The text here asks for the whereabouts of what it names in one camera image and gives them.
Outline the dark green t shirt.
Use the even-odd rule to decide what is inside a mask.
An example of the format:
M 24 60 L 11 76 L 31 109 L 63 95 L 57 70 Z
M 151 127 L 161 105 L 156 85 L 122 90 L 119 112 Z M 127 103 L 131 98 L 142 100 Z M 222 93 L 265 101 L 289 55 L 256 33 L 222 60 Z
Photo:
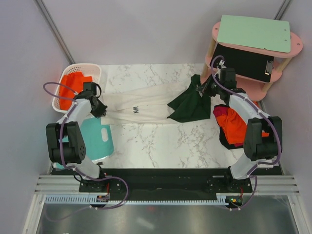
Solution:
M 189 87 L 167 105 L 174 110 L 167 118 L 180 123 L 210 119 L 211 97 L 196 90 L 200 75 L 193 75 Z

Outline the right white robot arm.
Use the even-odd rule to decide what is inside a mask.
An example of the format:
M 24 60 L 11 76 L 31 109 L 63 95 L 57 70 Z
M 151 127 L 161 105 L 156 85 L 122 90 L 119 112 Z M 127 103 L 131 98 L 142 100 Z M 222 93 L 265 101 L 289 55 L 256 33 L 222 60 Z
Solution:
M 229 192 L 236 191 L 241 181 L 247 179 L 259 165 L 276 165 L 282 153 L 282 120 L 263 112 L 236 86 L 233 68 L 221 68 L 211 73 L 196 90 L 210 97 L 219 95 L 247 125 L 243 142 L 243 155 L 229 167 L 229 176 L 223 186 Z

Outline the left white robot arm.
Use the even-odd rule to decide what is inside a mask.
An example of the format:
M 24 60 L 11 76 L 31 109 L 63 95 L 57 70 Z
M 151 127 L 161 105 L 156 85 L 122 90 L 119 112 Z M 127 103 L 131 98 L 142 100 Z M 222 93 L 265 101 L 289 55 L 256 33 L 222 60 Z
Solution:
M 90 186 L 97 192 L 105 190 L 107 180 L 102 168 L 86 155 L 86 146 L 80 126 L 91 114 L 95 118 L 106 116 L 107 106 L 100 99 L 97 91 L 101 87 L 94 82 L 83 83 L 81 92 L 74 92 L 73 98 L 59 97 L 72 102 L 69 110 L 56 123 L 46 126 L 46 138 L 49 158 L 64 169 L 71 169 L 90 180 Z

